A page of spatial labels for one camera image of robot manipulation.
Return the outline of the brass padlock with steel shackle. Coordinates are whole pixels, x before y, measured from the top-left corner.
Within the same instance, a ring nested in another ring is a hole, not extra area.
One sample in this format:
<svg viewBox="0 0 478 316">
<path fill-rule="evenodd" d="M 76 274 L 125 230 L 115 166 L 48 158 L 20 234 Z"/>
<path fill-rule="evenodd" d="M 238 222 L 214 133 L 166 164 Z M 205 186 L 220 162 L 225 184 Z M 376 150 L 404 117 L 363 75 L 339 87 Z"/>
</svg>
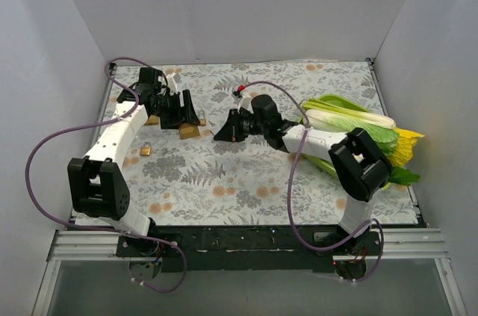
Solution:
<svg viewBox="0 0 478 316">
<path fill-rule="evenodd" d="M 142 157 L 148 157 L 151 154 L 152 154 L 151 143 L 145 142 L 140 148 L 139 155 L 142 156 Z"/>
</svg>

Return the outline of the large brass padlock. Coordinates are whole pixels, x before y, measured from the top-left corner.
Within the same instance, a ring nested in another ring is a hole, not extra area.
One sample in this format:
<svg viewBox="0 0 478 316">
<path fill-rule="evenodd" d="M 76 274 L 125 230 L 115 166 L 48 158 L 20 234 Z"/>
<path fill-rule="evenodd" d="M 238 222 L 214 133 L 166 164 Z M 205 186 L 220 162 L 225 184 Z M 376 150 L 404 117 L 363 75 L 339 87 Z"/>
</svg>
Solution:
<svg viewBox="0 0 478 316">
<path fill-rule="evenodd" d="M 145 122 L 146 126 L 157 126 L 159 124 L 160 120 L 158 116 L 152 115 L 148 118 L 148 120 Z"/>
</svg>

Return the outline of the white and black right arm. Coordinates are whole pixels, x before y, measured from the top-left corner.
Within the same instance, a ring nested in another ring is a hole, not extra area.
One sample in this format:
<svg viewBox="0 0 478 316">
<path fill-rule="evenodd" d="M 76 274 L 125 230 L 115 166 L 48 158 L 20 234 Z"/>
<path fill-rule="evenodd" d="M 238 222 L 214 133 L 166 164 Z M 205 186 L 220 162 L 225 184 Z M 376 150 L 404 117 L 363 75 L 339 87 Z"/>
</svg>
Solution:
<svg viewBox="0 0 478 316">
<path fill-rule="evenodd" d="M 340 248 L 355 254 L 365 245 L 365 237 L 374 220 L 373 196 L 383 188 L 393 167 L 371 136 L 362 128 L 351 132 L 320 131 L 287 120 L 279 113 L 268 95 L 250 100 L 250 109 L 233 108 L 223 127 L 214 135 L 215 141 L 238 143 L 250 135 L 261 135 L 276 150 L 323 159 L 335 169 L 341 187 L 347 193 L 344 215 L 338 233 L 320 247 L 299 242 L 310 250 L 325 253 Z"/>
</svg>

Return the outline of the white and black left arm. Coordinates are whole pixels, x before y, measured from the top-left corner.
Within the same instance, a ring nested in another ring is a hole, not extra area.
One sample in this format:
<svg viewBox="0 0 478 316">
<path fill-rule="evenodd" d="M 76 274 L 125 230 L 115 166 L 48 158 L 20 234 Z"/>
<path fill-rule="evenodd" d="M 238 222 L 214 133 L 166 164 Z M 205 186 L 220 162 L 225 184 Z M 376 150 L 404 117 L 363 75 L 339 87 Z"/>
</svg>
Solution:
<svg viewBox="0 0 478 316">
<path fill-rule="evenodd" d="M 144 256 L 153 255 L 158 236 L 149 230 L 154 222 L 130 203 L 130 191 L 122 174 L 127 151 L 151 116 L 162 129 L 185 123 L 199 125 L 189 90 L 179 90 L 178 76 L 153 67 L 142 67 L 138 80 L 117 97 L 113 122 L 82 158 L 67 166 L 72 206 L 75 211 L 98 218 L 122 232 L 133 232 L 133 247 Z"/>
</svg>

